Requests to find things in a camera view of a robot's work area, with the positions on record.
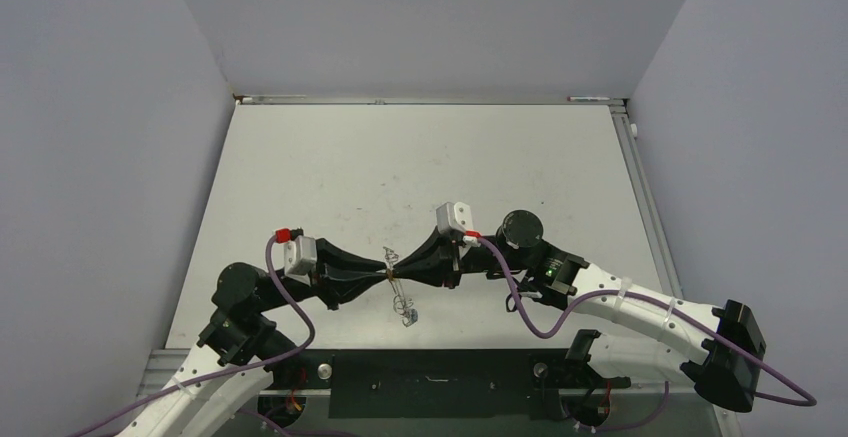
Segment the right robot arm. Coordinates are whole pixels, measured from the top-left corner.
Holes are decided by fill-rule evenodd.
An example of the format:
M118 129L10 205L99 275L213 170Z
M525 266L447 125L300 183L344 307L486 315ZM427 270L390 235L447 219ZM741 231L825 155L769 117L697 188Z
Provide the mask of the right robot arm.
M735 300L700 304L652 291L554 246L543 233L534 213L514 210L484 236L473 229L467 204L448 202L437 210L433 233L412 254L385 252L387 272L446 288L467 274L503 278L512 311L543 339L554 337L573 314L638 333L636 340L597 335L568 353L566 374L579 385L600 376L690 383L716 406L752 411L766 344L748 306Z

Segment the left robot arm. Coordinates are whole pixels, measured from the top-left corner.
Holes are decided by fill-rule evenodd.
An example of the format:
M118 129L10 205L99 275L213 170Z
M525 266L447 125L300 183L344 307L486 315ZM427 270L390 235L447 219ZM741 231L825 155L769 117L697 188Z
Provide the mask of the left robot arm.
M371 260L300 230L280 229L267 241L262 268L227 266L208 324L161 390L134 404L123 436L210 436L268 385L296 378L297 358L316 340L302 301L319 298L336 310L343 300L392 277L398 256Z

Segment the red white marker pen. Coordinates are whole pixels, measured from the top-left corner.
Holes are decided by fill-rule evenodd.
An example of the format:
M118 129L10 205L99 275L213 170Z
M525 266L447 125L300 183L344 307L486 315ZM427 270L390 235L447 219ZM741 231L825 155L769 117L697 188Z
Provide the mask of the red white marker pen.
M568 102L572 103L607 103L613 99L605 96L569 96Z

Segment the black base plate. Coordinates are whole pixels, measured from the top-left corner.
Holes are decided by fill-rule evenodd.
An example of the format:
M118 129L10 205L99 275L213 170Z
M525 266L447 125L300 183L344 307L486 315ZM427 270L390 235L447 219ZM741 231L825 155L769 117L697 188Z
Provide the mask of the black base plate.
M328 397L332 418L488 418L502 415L526 415L532 420L558 418L554 397L563 392L571 402L588 402L607 389L616 388L612 381L604 385L579 389L535 388L518 382L494 389L448 383L415 386L403 390L397 386L343 386L330 389L274 389L269 396L304 397L317 393Z

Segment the aluminium frame rail front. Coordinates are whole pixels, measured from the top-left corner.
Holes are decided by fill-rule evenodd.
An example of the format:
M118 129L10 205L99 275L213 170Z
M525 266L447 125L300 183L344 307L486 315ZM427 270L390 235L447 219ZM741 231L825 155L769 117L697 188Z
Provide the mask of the aluminium frame rail front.
M664 382L692 386L679 353L647 341L600 339L583 357L568 349L305 350L273 368L274 389L378 388L448 383L498 389L512 382L579 389Z

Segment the aluminium frame rail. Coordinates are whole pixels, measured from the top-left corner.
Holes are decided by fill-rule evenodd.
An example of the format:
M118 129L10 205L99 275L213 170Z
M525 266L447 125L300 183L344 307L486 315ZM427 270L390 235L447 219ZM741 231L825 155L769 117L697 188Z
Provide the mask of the aluminium frame rail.
M498 389L512 382L579 389L664 382L692 386L679 353L647 341L600 339L583 357L568 349L305 350L273 368L274 389L378 388L448 383Z
M241 105L625 105L626 98L607 103L572 103L569 96L453 96L453 97L376 97L307 95L234 95Z
M660 279L666 282L666 286L672 292L672 287L679 286L678 275L639 154L636 127L630 120L625 105L611 105L609 110L622 149L625 166L630 177L643 226L645 227L655 267L657 268Z

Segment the aluminium frame rail back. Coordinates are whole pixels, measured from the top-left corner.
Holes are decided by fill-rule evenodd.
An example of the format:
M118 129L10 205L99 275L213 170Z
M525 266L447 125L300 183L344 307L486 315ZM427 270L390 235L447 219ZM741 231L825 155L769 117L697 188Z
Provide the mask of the aluminium frame rail back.
M453 97L376 97L307 95L234 95L241 105L625 105L626 98L607 103L572 103L569 96L453 96Z

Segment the aluminium frame rail right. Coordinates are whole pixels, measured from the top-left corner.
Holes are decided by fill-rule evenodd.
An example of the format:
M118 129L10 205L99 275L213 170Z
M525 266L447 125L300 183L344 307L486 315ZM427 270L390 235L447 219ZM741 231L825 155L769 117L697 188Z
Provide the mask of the aluminium frame rail right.
M655 267L657 268L660 279L666 282L666 286L672 292L672 287L679 286L678 275L639 154L636 127L630 120L625 105L611 105L609 110L622 149L625 166L630 177L643 226L645 227Z

